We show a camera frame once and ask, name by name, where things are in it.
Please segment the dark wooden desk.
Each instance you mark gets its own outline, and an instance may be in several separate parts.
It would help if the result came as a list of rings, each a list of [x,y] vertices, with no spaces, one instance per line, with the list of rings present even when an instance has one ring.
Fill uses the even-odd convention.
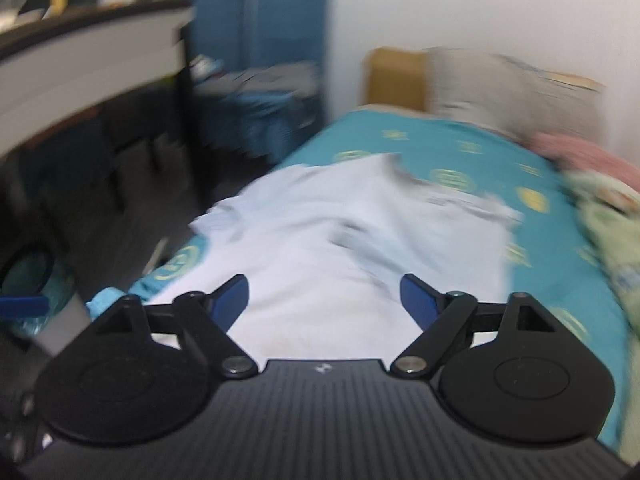
[[[15,208],[104,181],[126,207],[104,104],[176,76],[186,0],[79,8],[1,35],[1,171]]]

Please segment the grey cloth on chair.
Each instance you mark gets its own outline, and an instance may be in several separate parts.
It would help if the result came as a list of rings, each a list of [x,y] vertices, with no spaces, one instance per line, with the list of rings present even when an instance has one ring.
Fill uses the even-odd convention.
[[[199,55],[190,64],[195,89],[202,96],[231,96],[246,92],[280,92],[308,99],[320,90],[317,67],[308,62],[252,67],[227,73],[220,61]]]

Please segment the white t-shirt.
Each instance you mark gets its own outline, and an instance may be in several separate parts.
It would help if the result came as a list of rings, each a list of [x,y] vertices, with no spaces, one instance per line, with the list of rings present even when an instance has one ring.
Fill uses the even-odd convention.
[[[413,177],[396,154],[291,166],[195,219],[206,255],[156,301],[242,274],[250,300],[230,336],[257,363],[390,363],[420,333],[400,303],[401,278],[503,300],[521,218],[496,196]]]

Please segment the pink fluffy blanket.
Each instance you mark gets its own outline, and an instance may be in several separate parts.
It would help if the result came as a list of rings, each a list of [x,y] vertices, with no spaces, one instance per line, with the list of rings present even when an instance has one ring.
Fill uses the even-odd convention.
[[[639,187],[639,168],[579,136],[538,132],[527,147],[562,170],[597,171]]]

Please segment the green cartoon fleece blanket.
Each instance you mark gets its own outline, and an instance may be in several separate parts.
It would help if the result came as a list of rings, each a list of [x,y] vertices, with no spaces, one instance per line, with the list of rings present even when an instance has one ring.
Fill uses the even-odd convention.
[[[639,330],[639,193],[593,170],[565,171],[564,179],[611,288]]]

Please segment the blue folding chair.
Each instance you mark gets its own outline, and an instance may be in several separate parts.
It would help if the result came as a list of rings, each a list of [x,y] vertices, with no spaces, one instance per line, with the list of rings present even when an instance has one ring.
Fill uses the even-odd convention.
[[[227,73],[252,67],[308,62],[320,90],[301,99],[288,93],[246,92],[202,96],[194,105],[204,144],[215,150],[263,157],[277,165],[324,124],[326,0],[192,0],[191,61],[220,61]]]

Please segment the beige pillow behind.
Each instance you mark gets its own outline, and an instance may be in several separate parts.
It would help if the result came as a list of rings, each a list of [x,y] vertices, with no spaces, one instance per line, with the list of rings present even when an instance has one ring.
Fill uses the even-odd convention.
[[[595,81],[584,76],[561,72],[552,72],[551,70],[545,70],[544,76],[551,81],[557,82],[558,84],[568,84],[569,86],[583,88],[589,91],[602,92],[604,89],[604,85],[600,84],[599,81]]]

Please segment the teal smiley bed sheet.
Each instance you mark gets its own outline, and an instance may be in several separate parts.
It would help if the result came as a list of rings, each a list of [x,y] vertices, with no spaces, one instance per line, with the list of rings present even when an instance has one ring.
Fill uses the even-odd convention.
[[[628,324],[550,162],[461,122],[362,108],[325,128],[271,172],[378,154],[398,155],[401,168],[417,179],[496,196],[521,215],[506,254],[511,271],[506,297],[514,290],[532,294],[608,367],[615,400],[600,439],[617,448],[628,398]],[[147,304],[159,304],[156,296],[204,259],[207,242],[192,223],[191,239],[168,263],[131,285]]]

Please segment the yellow bed headboard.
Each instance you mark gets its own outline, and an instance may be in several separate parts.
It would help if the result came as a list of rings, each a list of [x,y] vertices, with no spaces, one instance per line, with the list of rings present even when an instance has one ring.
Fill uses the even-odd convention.
[[[430,111],[430,64],[425,50],[376,48],[364,59],[363,70],[363,104]]]

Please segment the grey pillow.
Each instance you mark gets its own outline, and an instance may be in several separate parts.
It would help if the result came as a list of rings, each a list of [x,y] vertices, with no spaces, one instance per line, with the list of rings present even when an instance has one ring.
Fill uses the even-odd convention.
[[[521,144],[538,132],[602,141],[602,92],[558,84],[506,55],[444,47],[427,54],[434,116]]]

